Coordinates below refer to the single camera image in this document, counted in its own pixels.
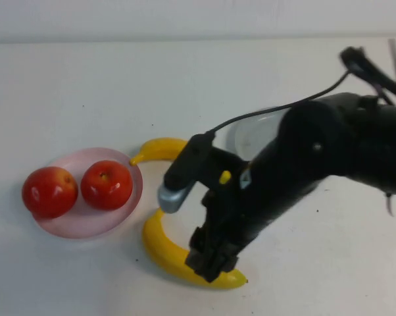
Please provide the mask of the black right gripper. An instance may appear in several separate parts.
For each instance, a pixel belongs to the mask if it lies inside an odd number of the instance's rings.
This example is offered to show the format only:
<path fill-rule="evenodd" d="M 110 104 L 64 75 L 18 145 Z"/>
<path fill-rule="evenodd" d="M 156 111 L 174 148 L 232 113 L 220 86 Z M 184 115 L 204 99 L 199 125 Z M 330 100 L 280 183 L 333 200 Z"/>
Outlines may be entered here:
<path fill-rule="evenodd" d="M 209 190 L 202 199 L 207 210 L 197 230 L 197 250 L 191 249 L 186 265 L 207 282 L 218 277 L 205 253 L 220 254 L 220 270 L 235 269 L 238 254 L 260 232 L 260 161 L 245 161 L 222 149 L 197 151 L 197 179 Z"/>

